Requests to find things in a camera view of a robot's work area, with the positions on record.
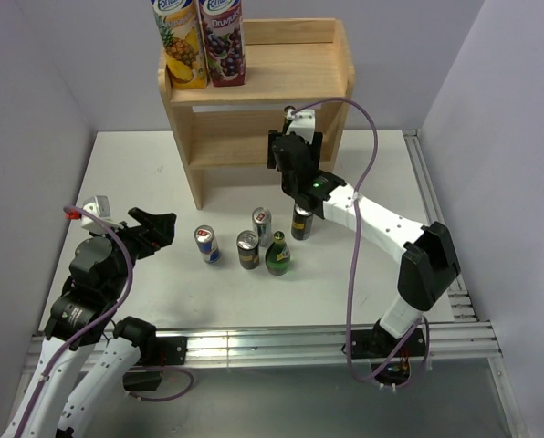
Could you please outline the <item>tall green glass bottle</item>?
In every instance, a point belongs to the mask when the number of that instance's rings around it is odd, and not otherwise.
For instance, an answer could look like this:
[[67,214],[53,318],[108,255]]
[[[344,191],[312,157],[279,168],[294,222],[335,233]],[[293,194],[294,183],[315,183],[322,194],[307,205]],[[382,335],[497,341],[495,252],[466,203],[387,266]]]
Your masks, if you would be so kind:
[[291,123],[294,121],[296,115],[296,108],[288,105],[284,108],[284,121],[282,126],[282,133],[287,134]]

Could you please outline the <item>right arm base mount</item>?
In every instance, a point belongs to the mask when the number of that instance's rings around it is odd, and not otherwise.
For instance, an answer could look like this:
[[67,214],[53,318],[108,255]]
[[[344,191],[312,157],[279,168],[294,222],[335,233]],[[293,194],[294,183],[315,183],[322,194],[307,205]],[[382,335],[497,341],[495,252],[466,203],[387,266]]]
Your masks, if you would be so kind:
[[[371,370],[375,371],[379,368],[381,360],[388,357],[398,342],[398,339],[391,338],[387,332],[380,329],[353,330],[351,358],[374,360]],[[415,328],[392,356],[392,360],[376,376],[376,382],[392,387],[407,384],[414,374],[426,370],[430,347],[430,331]]]

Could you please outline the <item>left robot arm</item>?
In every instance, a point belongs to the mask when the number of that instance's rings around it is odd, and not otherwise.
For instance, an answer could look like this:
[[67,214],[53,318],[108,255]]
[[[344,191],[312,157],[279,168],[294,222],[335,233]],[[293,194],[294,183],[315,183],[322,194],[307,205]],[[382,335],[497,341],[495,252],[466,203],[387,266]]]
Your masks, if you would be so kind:
[[125,302],[135,264],[173,243],[176,215],[128,211],[137,225],[115,223],[108,207],[92,199],[67,206],[89,236],[76,248],[69,276],[50,309],[38,364],[6,437],[76,437],[109,387],[135,364],[159,359],[156,328],[135,317],[121,320],[101,358],[79,374],[106,326]]

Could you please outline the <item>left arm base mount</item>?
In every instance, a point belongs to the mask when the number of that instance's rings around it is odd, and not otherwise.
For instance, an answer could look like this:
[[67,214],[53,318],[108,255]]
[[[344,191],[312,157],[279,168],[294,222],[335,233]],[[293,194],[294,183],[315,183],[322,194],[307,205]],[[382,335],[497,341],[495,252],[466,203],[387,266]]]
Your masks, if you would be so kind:
[[[184,336],[158,337],[149,352],[145,352],[136,367],[182,366],[185,363],[188,338]],[[126,391],[156,391],[162,383],[164,370],[128,371],[122,377]]]

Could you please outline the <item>small round green bottle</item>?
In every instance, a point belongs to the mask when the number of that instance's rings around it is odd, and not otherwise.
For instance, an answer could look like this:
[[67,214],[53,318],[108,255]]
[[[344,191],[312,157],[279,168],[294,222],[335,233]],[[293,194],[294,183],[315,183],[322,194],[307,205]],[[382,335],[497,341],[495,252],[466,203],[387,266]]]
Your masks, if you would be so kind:
[[266,252],[266,267],[270,274],[282,276],[290,267],[291,254],[286,242],[285,234],[276,231],[273,240]]

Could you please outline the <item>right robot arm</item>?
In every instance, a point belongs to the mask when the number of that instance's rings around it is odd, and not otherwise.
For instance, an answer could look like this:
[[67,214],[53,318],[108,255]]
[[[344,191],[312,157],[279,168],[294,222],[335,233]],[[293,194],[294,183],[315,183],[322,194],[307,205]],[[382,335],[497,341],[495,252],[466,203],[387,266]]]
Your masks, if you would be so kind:
[[340,177],[319,169],[321,135],[307,143],[295,133],[268,133],[267,167],[278,169],[282,191],[317,217],[340,224],[377,245],[400,265],[398,296],[379,319],[379,352],[392,356],[407,341],[406,332],[429,311],[461,274],[448,228],[420,224],[364,197]]

